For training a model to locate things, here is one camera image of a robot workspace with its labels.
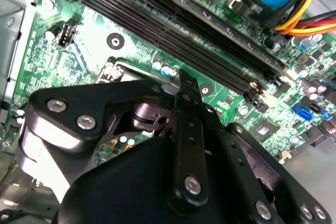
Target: screw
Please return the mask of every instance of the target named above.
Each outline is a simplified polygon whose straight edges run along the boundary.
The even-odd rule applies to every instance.
[[[47,102],[48,109],[54,112],[62,112],[67,108],[67,105],[64,103],[64,101],[58,100],[58,99],[52,99],[49,102]]]
[[[201,193],[201,185],[193,176],[187,176],[184,180],[184,185],[188,192],[193,195],[198,195]]]
[[[211,108],[208,104],[206,104],[205,107],[206,107],[206,110],[207,110],[208,112],[210,112],[210,113],[213,113],[213,112],[214,112],[214,109]]]
[[[11,146],[11,142],[10,141],[8,141],[8,140],[6,140],[6,141],[4,141],[3,143],[2,143],[2,145],[4,146],[4,147],[10,147]]]
[[[7,21],[7,26],[8,26],[8,27],[11,27],[13,23],[14,23],[14,18],[11,17],[11,18]]]
[[[96,126],[96,121],[89,115],[81,115],[77,118],[77,125],[83,130],[92,130]]]
[[[301,205],[300,208],[304,216],[306,216],[310,220],[313,219],[313,214],[311,213],[311,211],[309,211],[309,209],[305,205]]]
[[[243,132],[243,129],[240,126],[236,126],[236,130],[238,131],[238,133],[242,133]]]
[[[320,219],[322,219],[322,220],[326,220],[327,219],[326,214],[322,211],[322,209],[320,207],[314,206],[314,209],[315,209],[317,215],[320,217]]]
[[[156,93],[160,93],[160,88],[158,86],[152,86],[152,90]]]
[[[260,200],[258,200],[256,203],[256,209],[257,209],[258,214],[260,214],[260,216],[263,219],[270,220],[272,218],[272,214],[269,211],[268,207]]]
[[[184,94],[184,95],[182,95],[182,97],[183,97],[185,100],[187,100],[188,102],[190,102],[190,96],[189,96],[189,95]]]

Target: motherboard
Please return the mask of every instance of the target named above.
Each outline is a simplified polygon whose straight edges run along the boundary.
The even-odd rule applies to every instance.
[[[336,141],[336,39],[265,29],[249,18],[265,8],[259,0],[33,4],[1,152],[15,153],[23,108],[36,90],[142,78],[169,85],[181,69],[198,80],[203,102],[215,108],[223,125],[243,125],[281,163],[304,143]],[[97,149],[97,162],[152,135],[112,139]]]

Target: orange wire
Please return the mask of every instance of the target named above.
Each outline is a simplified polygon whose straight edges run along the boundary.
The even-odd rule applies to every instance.
[[[290,24],[289,27],[287,27],[286,30],[284,31],[281,31],[280,34],[281,35],[286,35],[286,34],[289,34],[290,31],[292,31],[294,29],[294,27],[296,27],[296,25],[298,24],[298,22],[300,21],[300,19],[302,18],[303,15],[301,15],[300,17],[298,17],[297,20],[295,20],[292,24]]]
[[[328,33],[330,31],[335,31],[336,27],[332,27],[329,29],[325,29],[325,30],[321,30],[321,31],[315,31],[312,33],[305,33],[305,34],[296,34],[296,33],[288,33],[288,35],[290,36],[296,36],[296,37],[307,37],[307,36],[311,36],[311,35],[316,35],[316,34],[324,34],[324,33]]]

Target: green circuit board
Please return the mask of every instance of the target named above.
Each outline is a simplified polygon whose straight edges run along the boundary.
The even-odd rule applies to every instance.
[[[17,109],[27,102],[34,91],[47,87],[96,83],[103,66],[111,57],[118,61],[129,63],[166,82],[171,81],[178,70],[186,70],[197,78],[200,92],[204,95],[203,101],[216,109],[223,124],[238,122],[250,132],[255,132],[259,126],[274,125],[273,128],[269,127],[272,131],[270,132],[272,133],[271,136],[260,140],[260,143],[271,155],[276,155],[278,151],[289,150],[291,147],[299,147],[304,143],[300,134],[311,127],[312,124],[318,125],[323,120],[322,116],[316,115],[312,122],[305,122],[293,113],[291,110],[292,105],[304,96],[302,88],[297,82],[284,79],[290,84],[290,89],[286,93],[281,93],[273,103],[273,107],[262,114],[253,106],[246,104],[243,97],[235,92],[184,65],[95,11],[79,3],[69,3],[66,0],[54,1],[56,5],[52,12],[46,10],[43,0],[39,0],[37,3],[34,22],[3,133],[3,139],[10,141],[12,145],[0,146],[2,152],[15,152],[16,134],[9,131],[10,120]],[[204,5],[209,3],[207,0],[198,1],[203,1]],[[210,4],[208,8],[217,15],[227,18],[237,29],[246,31],[246,34],[262,44],[264,40],[260,32],[262,28],[258,27],[256,30],[253,28],[254,25],[227,8],[226,4],[226,0],[222,0],[216,4]],[[158,19],[163,18],[159,14],[156,15]],[[76,19],[79,22],[76,35],[70,46],[66,48],[60,47],[57,38],[53,41],[46,39],[45,31],[47,29],[55,23],[66,22],[69,19]],[[124,38],[125,45],[121,49],[113,50],[107,45],[107,37],[111,33],[118,33]],[[207,46],[204,41],[198,42]],[[323,51],[321,48],[326,42],[330,45],[330,49]],[[219,49],[209,49],[228,60],[226,55]],[[310,57],[316,51],[321,52],[318,60]],[[335,66],[331,56],[334,53],[336,53],[336,40],[331,35],[324,35],[321,40],[314,42],[308,50],[305,50],[307,57],[313,60],[312,64],[307,67],[309,75],[317,78],[332,75],[335,71]],[[302,54],[302,50],[296,45],[295,41],[290,41],[277,54],[283,62],[290,67],[294,67],[298,64],[297,58]],[[152,68],[152,60],[155,57],[160,58],[162,63],[169,66],[170,71],[168,74],[162,75],[160,71]],[[242,70],[250,76],[258,77],[248,69],[242,67]],[[213,89],[210,94],[206,94],[208,87]],[[278,92],[273,85],[268,85],[265,89],[270,95],[275,95]],[[320,105],[330,113],[335,112],[335,106],[332,104],[321,101]],[[241,113],[242,108],[244,108],[246,113]],[[300,122],[299,126],[292,127],[297,122]],[[143,142],[150,136],[146,132],[137,136],[128,136],[127,141],[122,144],[118,143],[118,140],[111,140],[111,143],[99,149],[97,159],[99,159],[100,154],[104,156],[102,159],[109,159],[119,155],[124,150]],[[134,140],[134,144],[129,145],[128,140]],[[118,144],[116,151],[114,150],[115,144]]]

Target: yellow wire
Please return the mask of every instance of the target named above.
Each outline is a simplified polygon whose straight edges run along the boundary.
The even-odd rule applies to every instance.
[[[290,24],[292,24],[295,20],[297,20],[300,15],[302,15],[305,10],[308,8],[308,6],[310,5],[312,0],[306,0],[303,5],[298,9],[298,11],[295,13],[295,15],[289,19],[287,22],[285,22],[284,24],[280,25],[280,26],[277,26],[275,28],[276,31],[279,31],[279,30],[284,30],[286,29]]]
[[[293,29],[290,32],[294,34],[306,34],[306,33],[315,33],[316,31],[322,31],[329,28],[336,28],[336,25],[325,25],[325,26],[318,26],[312,28],[304,28],[304,29]]]

